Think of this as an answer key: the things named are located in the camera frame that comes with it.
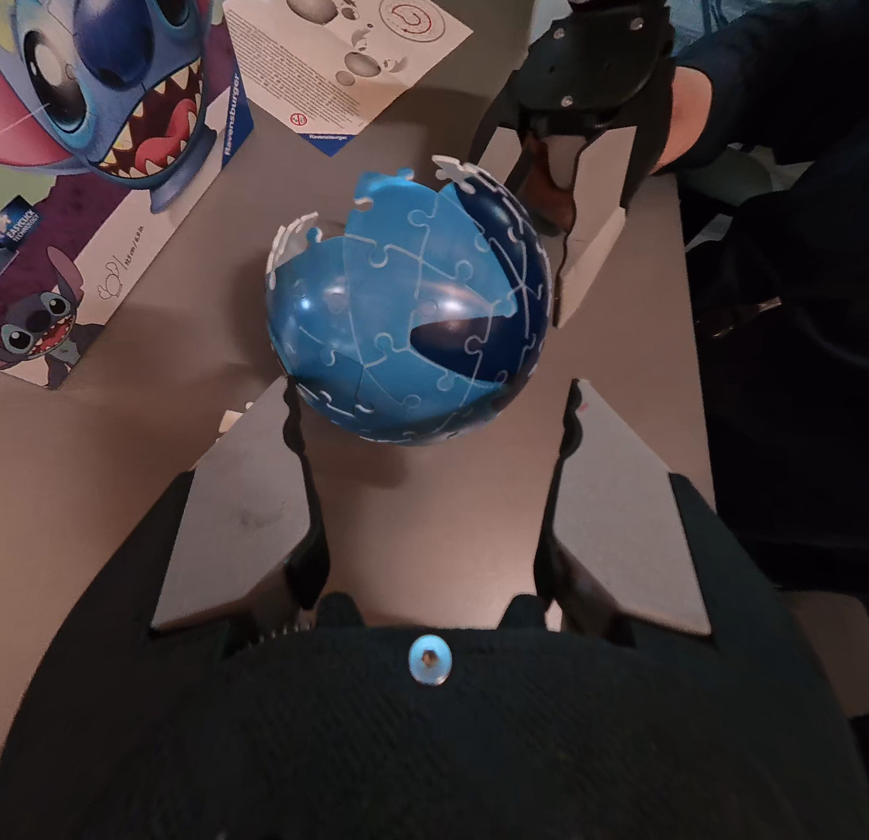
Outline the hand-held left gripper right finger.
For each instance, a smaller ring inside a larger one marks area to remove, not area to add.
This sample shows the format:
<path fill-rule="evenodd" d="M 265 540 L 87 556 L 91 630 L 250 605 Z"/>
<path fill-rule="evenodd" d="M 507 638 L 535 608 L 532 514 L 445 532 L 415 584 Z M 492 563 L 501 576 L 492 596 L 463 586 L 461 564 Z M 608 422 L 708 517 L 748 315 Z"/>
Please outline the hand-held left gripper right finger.
<path fill-rule="evenodd" d="M 667 464 L 587 380 L 571 380 L 535 553 L 538 597 L 603 635 L 623 618 L 711 624 Z"/>

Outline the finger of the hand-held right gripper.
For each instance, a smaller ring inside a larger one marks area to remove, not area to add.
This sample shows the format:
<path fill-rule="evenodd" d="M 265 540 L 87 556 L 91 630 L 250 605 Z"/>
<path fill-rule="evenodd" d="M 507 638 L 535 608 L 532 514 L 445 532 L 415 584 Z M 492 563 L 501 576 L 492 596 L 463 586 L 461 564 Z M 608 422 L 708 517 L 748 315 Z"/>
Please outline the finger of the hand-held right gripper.
<path fill-rule="evenodd" d="M 512 194 L 528 195 L 533 178 L 544 172 L 540 117 L 487 110 L 475 131 L 475 165 Z"/>
<path fill-rule="evenodd" d="M 604 130 L 591 142 L 553 139 L 553 180 L 573 202 L 572 224 L 553 262 L 557 328 L 580 307 L 624 228 L 621 198 L 633 146 L 633 127 Z"/>

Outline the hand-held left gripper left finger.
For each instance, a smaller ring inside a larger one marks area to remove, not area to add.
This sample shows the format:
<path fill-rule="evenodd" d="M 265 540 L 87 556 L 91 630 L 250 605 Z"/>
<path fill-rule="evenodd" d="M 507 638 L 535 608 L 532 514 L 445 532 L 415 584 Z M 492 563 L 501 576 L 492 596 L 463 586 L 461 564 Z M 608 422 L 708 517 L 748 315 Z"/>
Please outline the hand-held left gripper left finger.
<path fill-rule="evenodd" d="M 303 630 L 329 568 L 296 385 L 279 378 L 196 464 L 151 626 Z"/>

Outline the blue puzzle ball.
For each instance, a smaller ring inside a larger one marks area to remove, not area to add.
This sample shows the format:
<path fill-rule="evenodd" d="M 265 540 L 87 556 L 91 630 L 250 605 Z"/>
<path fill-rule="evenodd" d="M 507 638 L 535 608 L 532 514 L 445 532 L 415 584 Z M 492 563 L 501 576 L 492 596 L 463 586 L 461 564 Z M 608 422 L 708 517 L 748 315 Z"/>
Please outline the blue puzzle ball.
<path fill-rule="evenodd" d="M 367 172 L 343 233 L 315 213 L 279 229 L 267 332 L 301 399 L 365 441 L 426 446 L 494 420 L 539 363 L 549 258 L 516 196 L 435 156 L 439 191 Z"/>

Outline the printed puzzle box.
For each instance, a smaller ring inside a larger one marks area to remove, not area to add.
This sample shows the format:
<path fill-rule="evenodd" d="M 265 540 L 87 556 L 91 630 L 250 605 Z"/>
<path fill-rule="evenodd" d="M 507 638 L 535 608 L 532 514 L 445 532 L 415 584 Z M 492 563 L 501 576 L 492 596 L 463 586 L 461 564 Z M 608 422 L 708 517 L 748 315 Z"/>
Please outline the printed puzzle box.
<path fill-rule="evenodd" d="M 1 0 L 1 370 L 58 389 L 253 129 L 222 0 Z"/>

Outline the person's right hand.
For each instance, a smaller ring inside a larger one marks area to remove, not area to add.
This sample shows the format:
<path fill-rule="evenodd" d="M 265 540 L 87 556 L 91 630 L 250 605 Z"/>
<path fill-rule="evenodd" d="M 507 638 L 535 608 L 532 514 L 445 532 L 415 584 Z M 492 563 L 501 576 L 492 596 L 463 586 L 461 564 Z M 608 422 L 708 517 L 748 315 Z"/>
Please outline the person's right hand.
<path fill-rule="evenodd" d="M 705 73 L 687 66 L 676 67 L 668 138 L 651 175 L 662 172 L 698 142 L 707 126 L 712 95 L 712 83 Z"/>

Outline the white instruction sheet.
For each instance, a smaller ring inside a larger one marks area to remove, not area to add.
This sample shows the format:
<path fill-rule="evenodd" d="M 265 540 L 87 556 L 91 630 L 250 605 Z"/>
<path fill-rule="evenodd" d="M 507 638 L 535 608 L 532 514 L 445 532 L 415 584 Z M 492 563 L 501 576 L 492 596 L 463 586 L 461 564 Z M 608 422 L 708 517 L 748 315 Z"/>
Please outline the white instruction sheet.
<path fill-rule="evenodd" d="M 224 0 L 249 101 L 328 157 L 472 30 L 432 0 Z"/>

